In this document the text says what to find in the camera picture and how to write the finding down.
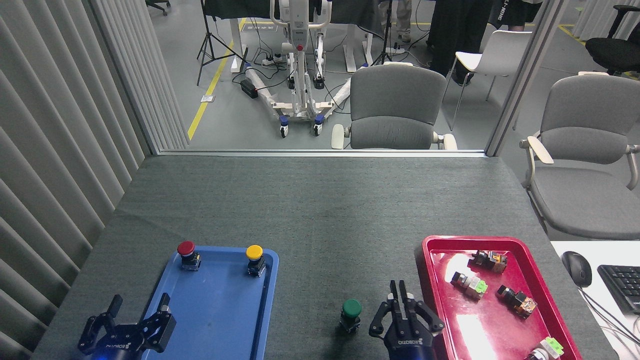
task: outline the electrical component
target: electrical component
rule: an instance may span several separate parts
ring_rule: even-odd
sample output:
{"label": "electrical component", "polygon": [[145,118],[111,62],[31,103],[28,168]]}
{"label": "electrical component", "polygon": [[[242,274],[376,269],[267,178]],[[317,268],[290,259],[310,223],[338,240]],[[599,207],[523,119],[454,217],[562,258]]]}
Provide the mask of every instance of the electrical component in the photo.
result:
{"label": "electrical component", "polygon": [[183,241],[178,245],[178,254],[182,257],[182,269],[198,271],[200,268],[200,253],[196,251],[193,241]]}
{"label": "electrical component", "polygon": [[262,247],[260,245],[251,245],[246,248],[244,254],[249,259],[246,266],[247,272],[251,276],[260,277],[266,268]]}
{"label": "electrical component", "polygon": [[360,313],[362,305],[356,299],[349,299],[342,304],[340,312],[340,325],[348,332],[352,333],[360,327]]}
{"label": "electrical component", "polygon": [[473,263],[483,266],[492,272],[503,273],[507,268],[507,257],[504,254],[499,254],[495,251],[484,252],[478,250],[472,255],[474,258]]}
{"label": "electrical component", "polygon": [[522,291],[516,293],[504,285],[498,289],[498,295],[502,296],[504,301],[525,319],[533,313],[537,306],[537,303]]}
{"label": "electrical component", "polygon": [[245,94],[249,95],[252,99],[258,97],[258,90],[256,90],[255,86],[249,79],[244,79],[240,81],[240,87]]}
{"label": "electrical component", "polygon": [[524,360],[551,360],[564,354],[563,346],[556,339],[547,336],[529,353]]}
{"label": "electrical component", "polygon": [[453,274],[451,279],[453,285],[458,285],[465,290],[465,295],[474,299],[480,300],[484,293],[486,293],[487,285],[484,280],[476,276],[466,276],[459,272]]}

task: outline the black pants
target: black pants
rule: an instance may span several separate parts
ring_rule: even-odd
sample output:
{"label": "black pants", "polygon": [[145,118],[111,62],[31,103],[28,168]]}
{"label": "black pants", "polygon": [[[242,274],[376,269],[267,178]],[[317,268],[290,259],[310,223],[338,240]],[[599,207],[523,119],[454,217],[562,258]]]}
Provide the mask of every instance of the black pants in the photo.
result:
{"label": "black pants", "polygon": [[[478,53],[492,0],[437,0],[431,19],[429,44],[433,46],[431,70],[446,76],[456,51]],[[457,64],[458,78],[468,73]]]}

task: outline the black table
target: black table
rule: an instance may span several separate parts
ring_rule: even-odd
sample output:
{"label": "black table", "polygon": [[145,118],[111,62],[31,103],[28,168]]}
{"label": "black table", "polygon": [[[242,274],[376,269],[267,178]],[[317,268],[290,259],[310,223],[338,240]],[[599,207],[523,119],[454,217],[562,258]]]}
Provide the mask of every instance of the black table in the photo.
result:
{"label": "black table", "polygon": [[[309,11],[314,11],[317,1],[309,1]],[[332,1],[331,23],[354,24],[383,36],[378,0],[334,0]],[[269,19],[269,0],[205,0],[205,12],[220,19],[240,19],[260,17]],[[278,1],[275,17],[280,18]]]}
{"label": "black table", "polygon": [[[84,323],[115,293],[119,323],[137,322],[169,255],[192,240],[280,256],[265,359],[386,360],[366,326],[389,280],[421,294],[413,251],[430,234],[521,239],[584,359],[618,358],[497,158],[160,156],[135,175],[33,359],[82,359]],[[348,298],[364,308],[351,337],[336,331]]]}

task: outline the white chair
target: white chair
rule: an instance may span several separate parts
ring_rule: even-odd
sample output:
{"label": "white chair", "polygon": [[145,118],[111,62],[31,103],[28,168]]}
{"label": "white chair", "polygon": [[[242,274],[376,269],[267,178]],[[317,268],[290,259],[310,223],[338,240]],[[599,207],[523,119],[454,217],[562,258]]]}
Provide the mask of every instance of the white chair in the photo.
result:
{"label": "white chair", "polygon": [[444,90],[445,94],[449,88],[449,81],[451,80],[451,75],[453,73],[453,69],[456,67],[456,63],[460,62],[460,64],[469,70],[469,73],[465,76],[465,80],[463,82],[464,86],[460,92],[460,98],[458,99],[458,105],[456,106],[456,112],[453,115],[453,120],[451,123],[447,120],[450,130],[453,130],[453,125],[456,122],[458,108],[462,101],[462,94],[464,94],[465,87],[468,84],[469,74],[493,75],[493,81],[489,87],[489,92],[486,94],[485,101],[487,101],[496,76],[508,76],[516,73],[518,66],[520,65],[520,60],[524,55],[524,51],[527,49],[527,44],[529,43],[530,38],[530,31],[496,30],[489,38],[482,54],[456,51],[456,59],[453,62],[449,75],[447,76],[447,87]]}

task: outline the white desk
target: white desk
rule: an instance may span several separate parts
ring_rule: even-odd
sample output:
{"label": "white desk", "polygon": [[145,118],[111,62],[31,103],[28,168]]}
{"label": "white desk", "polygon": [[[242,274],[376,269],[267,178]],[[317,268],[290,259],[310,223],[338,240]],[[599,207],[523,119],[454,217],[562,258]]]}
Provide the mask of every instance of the white desk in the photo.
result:
{"label": "white desk", "polygon": [[[639,266],[640,241],[552,241],[558,256],[571,250],[584,256],[591,265],[593,282],[584,292],[602,305],[606,310],[618,318],[628,329],[633,328],[637,315],[631,312],[621,312],[616,301],[609,293],[609,289],[598,274],[599,265],[627,265]],[[593,313],[598,323],[604,327],[610,327],[597,314]],[[602,329],[611,346],[617,351],[620,360],[640,360],[640,349],[624,336],[608,329]]]}

